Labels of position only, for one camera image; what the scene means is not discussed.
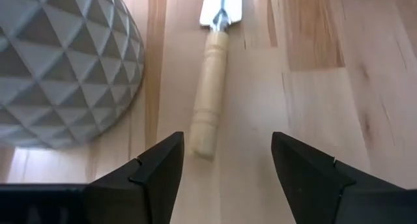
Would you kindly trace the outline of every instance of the trowel handle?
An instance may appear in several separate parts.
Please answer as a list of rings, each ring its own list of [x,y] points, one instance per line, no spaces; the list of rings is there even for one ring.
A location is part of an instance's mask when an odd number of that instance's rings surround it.
[[[210,32],[195,96],[188,143],[192,152],[212,159],[216,152],[217,129],[222,114],[227,48],[225,32]]]

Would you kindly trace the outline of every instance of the light wooden floor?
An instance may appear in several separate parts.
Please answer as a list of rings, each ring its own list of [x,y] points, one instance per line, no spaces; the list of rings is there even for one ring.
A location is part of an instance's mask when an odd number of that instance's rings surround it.
[[[92,181],[187,133],[203,0],[125,0],[146,43],[140,97],[90,147],[0,153],[3,182]],[[282,131],[417,188],[417,0],[244,0],[229,31],[214,163],[187,156],[172,223],[294,223],[270,153]]]

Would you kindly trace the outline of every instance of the metal ferrule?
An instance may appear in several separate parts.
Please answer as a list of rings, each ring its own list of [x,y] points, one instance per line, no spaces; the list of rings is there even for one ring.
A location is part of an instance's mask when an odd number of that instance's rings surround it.
[[[231,19],[224,9],[220,9],[219,13],[214,17],[213,22],[210,24],[211,31],[226,32],[227,28],[231,25]]]

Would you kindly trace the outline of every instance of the textured planter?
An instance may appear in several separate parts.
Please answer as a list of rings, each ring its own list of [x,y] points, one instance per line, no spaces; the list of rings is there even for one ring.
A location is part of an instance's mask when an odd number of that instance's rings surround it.
[[[142,71],[122,0],[0,0],[0,145],[94,138],[129,106]]]

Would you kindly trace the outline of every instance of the gray pot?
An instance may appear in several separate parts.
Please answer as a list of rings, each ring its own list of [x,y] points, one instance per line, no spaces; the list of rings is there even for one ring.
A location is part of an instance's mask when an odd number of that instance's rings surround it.
[[[142,71],[122,0],[0,0],[0,145],[94,138],[129,106]]]

